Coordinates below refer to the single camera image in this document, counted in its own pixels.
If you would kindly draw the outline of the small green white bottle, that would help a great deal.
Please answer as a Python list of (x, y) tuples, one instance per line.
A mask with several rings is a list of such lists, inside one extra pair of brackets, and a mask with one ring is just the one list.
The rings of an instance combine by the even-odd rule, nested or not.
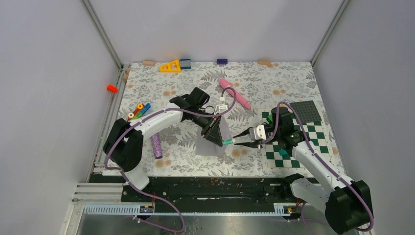
[(222, 141), (223, 145), (229, 145), (229, 144), (233, 144), (233, 143), (234, 143), (234, 139), (228, 139), (228, 140)]

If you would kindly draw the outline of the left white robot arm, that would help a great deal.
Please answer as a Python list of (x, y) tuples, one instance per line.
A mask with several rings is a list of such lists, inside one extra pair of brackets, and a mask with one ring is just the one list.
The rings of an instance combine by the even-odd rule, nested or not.
[(133, 195), (140, 201), (151, 197), (149, 178), (139, 163), (142, 159), (143, 143), (161, 130), (183, 122), (192, 121), (201, 128), (201, 136), (208, 142), (223, 146), (220, 131), (220, 115), (209, 115), (202, 106), (210, 96), (196, 87), (189, 94), (174, 97), (166, 108), (152, 112), (133, 121), (122, 118), (115, 121), (104, 143), (106, 154), (104, 166), (110, 169), (109, 161), (115, 163), (114, 170), (120, 171), (126, 181), (134, 187)]

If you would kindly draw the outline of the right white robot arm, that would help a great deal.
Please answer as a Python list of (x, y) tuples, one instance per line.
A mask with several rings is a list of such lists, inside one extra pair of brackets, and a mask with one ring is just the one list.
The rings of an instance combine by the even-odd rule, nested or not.
[(242, 146), (262, 148), (277, 141), (280, 148), (299, 161), (319, 182), (310, 183), (299, 174), (285, 177), (281, 197), (288, 202), (299, 198), (325, 215), (330, 227), (338, 234), (356, 229), (370, 231), (374, 226), (369, 186), (343, 175), (331, 162), (320, 156), (319, 149), (306, 134), (301, 119), (286, 102), (272, 110), (273, 122), (250, 127), (236, 135), (249, 136)]

